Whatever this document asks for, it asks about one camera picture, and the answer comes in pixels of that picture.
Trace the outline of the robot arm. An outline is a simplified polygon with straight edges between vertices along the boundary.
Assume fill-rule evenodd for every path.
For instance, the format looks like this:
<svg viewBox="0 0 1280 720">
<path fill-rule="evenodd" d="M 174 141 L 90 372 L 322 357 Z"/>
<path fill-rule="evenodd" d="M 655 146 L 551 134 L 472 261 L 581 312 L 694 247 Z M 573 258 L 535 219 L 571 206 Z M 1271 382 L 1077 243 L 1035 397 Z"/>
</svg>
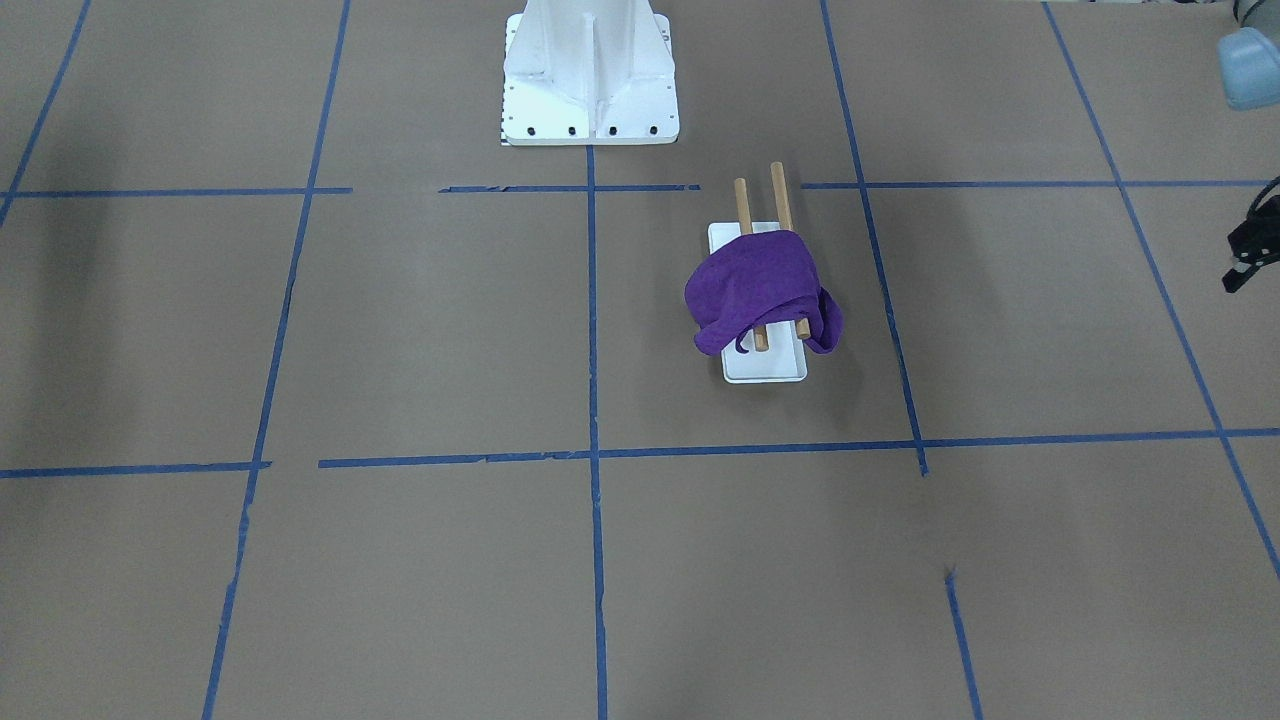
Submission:
<svg viewBox="0 0 1280 720">
<path fill-rule="evenodd" d="M 1234 1 L 1238 29 L 1217 45 L 1228 105 L 1235 111 L 1276 106 L 1279 101 L 1279 3 Z M 1228 236 L 1231 268 L 1222 277 L 1228 293 L 1279 260 L 1279 178 L 1251 202 L 1245 219 Z"/>
</svg>

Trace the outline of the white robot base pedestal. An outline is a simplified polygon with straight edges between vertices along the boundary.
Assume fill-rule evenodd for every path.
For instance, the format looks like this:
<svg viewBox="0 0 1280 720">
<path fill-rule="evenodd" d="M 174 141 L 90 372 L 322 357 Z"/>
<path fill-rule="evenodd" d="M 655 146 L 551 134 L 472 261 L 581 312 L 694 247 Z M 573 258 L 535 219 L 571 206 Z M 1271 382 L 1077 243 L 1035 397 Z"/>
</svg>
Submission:
<svg viewBox="0 0 1280 720">
<path fill-rule="evenodd" d="M 504 41 L 502 143 L 677 142 L 671 23 L 649 1 L 529 1 Z"/>
</svg>

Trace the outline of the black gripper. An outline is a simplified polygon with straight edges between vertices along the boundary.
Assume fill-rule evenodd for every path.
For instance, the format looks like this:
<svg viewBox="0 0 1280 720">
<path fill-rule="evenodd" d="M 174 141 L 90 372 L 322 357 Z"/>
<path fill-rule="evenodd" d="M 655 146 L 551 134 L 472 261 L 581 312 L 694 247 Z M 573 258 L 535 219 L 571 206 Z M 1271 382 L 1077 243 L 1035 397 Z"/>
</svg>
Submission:
<svg viewBox="0 0 1280 720">
<path fill-rule="evenodd" d="M 1231 268 L 1222 277 L 1222 287 L 1235 293 L 1262 268 L 1279 260 L 1279 205 L 1249 210 L 1228 242 Z"/>
</svg>

